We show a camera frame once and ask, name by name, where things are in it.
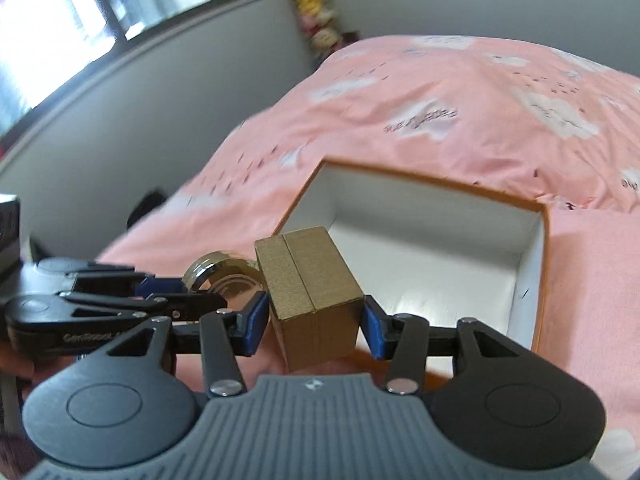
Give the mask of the small gold cardboard box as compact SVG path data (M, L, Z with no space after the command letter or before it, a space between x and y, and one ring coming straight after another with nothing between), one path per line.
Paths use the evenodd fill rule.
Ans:
M323 226L255 243L271 322L290 372L349 356L364 293Z

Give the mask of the orange cardboard storage box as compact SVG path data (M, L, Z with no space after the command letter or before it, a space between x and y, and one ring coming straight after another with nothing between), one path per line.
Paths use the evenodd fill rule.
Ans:
M479 318L539 346L548 266L546 206L414 171L327 158L278 233L324 226L365 292L440 326Z

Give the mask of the dark framed window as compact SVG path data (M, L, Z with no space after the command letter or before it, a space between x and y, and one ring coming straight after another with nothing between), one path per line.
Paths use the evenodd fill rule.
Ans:
M233 0L1 0L1 144L64 87L142 40Z

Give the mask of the pink cloud print duvet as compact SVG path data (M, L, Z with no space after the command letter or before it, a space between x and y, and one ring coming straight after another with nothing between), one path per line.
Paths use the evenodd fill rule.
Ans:
M491 188L551 209L541 352L608 412L594 462L639 469L639 81L524 41L390 36L331 55L239 124L101 260L179 275L268 236L325 158Z

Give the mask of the plush toy column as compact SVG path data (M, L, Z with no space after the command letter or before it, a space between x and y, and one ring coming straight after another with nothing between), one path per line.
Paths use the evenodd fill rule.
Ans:
M334 0L291 1L300 32L317 64L360 39L359 32L348 32L342 25Z

